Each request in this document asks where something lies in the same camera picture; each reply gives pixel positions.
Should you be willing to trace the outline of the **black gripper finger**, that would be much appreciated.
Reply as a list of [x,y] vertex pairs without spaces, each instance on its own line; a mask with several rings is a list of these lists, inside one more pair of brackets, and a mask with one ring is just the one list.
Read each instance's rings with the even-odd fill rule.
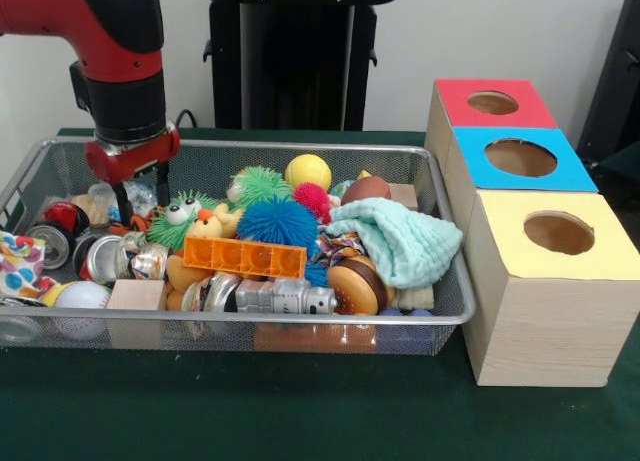
[[168,175],[169,163],[159,163],[156,166],[156,198],[159,206],[168,206],[170,203]]
[[113,191],[116,196],[121,223],[124,226],[130,226],[134,211],[131,202],[129,201],[124,183],[121,182],[114,184]]

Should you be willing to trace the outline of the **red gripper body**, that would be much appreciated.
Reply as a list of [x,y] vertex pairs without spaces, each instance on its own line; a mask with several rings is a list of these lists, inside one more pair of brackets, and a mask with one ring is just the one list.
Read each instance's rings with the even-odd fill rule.
[[158,137],[134,144],[110,144],[96,138],[84,147],[87,163],[96,177],[111,185],[128,181],[151,169],[158,185],[168,183],[170,160],[180,147],[179,132],[167,128]]

